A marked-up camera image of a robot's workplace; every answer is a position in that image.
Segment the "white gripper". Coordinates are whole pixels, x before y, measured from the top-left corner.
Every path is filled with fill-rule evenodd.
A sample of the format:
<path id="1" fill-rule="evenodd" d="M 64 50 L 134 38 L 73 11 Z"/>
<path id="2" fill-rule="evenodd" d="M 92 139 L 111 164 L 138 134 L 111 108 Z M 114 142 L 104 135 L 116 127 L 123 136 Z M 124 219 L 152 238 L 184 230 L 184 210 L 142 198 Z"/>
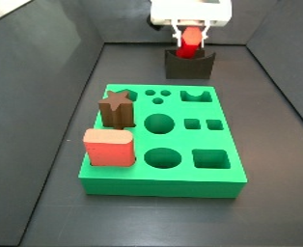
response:
<path id="1" fill-rule="evenodd" d="M 150 0 L 151 22 L 171 25 L 178 47 L 182 46 L 182 26 L 202 27 L 202 48 L 206 47 L 210 26 L 223 27 L 232 18 L 232 0 Z"/>

